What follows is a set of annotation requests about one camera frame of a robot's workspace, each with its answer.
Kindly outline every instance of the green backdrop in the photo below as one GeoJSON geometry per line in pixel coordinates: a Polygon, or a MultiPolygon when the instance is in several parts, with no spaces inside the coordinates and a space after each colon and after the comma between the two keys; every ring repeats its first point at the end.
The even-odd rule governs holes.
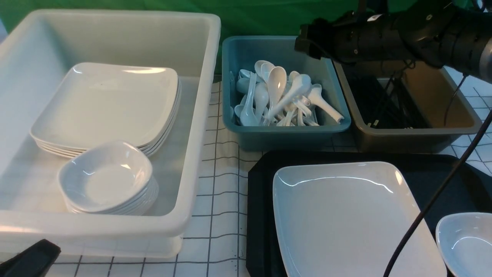
{"type": "MultiPolygon", "coordinates": [[[[415,1],[389,0],[388,5],[390,11],[400,11],[415,1]]],[[[454,0],[461,6],[468,1],[454,0]]],[[[334,20],[357,9],[357,4],[358,0],[0,0],[0,18],[10,32],[31,11],[45,8],[204,12],[220,17],[222,42],[233,35],[296,35],[300,24],[318,17],[334,20]]]]}

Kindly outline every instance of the gray plastic bin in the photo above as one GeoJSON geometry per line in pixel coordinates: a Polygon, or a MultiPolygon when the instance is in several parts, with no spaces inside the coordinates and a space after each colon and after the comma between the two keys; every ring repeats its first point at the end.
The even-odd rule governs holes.
{"type": "MultiPolygon", "coordinates": [[[[433,69],[417,62],[415,69],[407,69],[403,76],[410,96],[420,110],[429,129],[374,129],[368,127],[359,112],[343,67],[335,63],[343,93],[350,108],[357,146],[362,152],[411,152],[437,153],[449,146],[461,135],[476,134],[482,121],[470,106],[461,91],[458,91],[449,110],[444,126],[444,113],[457,85],[445,69],[433,69]]],[[[384,71],[380,62],[358,63],[358,74],[389,77],[394,69],[403,68],[402,62],[385,62],[384,71]]]]}
{"type": "Polygon", "coordinates": [[[317,149],[325,145],[333,133],[343,132],[350,126],[350,114],[332,61],[316,60],[295,52],[294,41],[294,36],[234,36],[222,44],[223,120],[225,127],[237,135],[243,150],[317,149]],[[323,98],[345,119],[337,124],[325,112],[316,109],[319,127],[240,126],[233,111],[243,96],[236,92],[238,72],[240,69],[254,71],[258,60],[282,66],[287,74],[292,70],[308,74],[313,83],[323,86],[323,98]]]}

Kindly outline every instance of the black tray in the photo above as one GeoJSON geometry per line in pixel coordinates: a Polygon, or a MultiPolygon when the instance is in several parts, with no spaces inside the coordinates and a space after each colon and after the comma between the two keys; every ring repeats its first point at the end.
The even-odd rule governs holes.
{"type": "MultiPolygon", "coordinates": [[[[251,277],[287,277],[275,229],[272,182],[294,165],[384,161],[403,174],[420,208],[429,201],[458,159],[448,155],[272,151],[248,173],[246,267],[251,277]]],[[[465,165],[425,217],[432,235],[438,221],[458,212],[492,212],[492,178],[465,165]]]]}

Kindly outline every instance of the table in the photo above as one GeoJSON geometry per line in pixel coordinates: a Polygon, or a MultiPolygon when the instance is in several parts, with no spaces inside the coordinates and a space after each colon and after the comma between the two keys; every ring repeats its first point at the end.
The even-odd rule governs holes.
{"type": "MultiPolygon", "coordinates": [[[[467,84],[461,90],[485,119],[492,90],[467,84]]],[[[492,175],[492,128],[468,163],[492,175]]],[[[474,136],[462,136],[441,154],[460,157],[474,136]]],[[[333,136],[325,151],[357,152],[353,136],[333,136]]],[[[198,193],[183,247],[171,259],[61,256],[48,277],[248,277],[246,270],[247,172],[263,153],[243,152],[222,121],[220,83],[213,85],[202,149],[198,193]]]]}

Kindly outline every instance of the teal plastic bin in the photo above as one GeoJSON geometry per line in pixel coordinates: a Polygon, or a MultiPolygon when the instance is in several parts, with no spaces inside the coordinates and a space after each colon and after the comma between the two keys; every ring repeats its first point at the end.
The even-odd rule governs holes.
{"type": "Polygon", "coordinates": [[[332,61],[317,60],[295,52],[294,41],[295,36],[233,36],[222,44],[223,120],[225,127],[237,135],[243,150],[319,149],[326,145],[334,133],[350,127],[350,114],[332,61]],[[258,60],[282,66],[287,74],[292,70],[308,74],[313,83],[323,86],[323,98],[345,119],[337,124],[317,108],[316,116],[320,126],[240,126],[233,110],[243,97],[236,91],[237,76],[240,69],[254,71],[254,63],[258,60]]]}

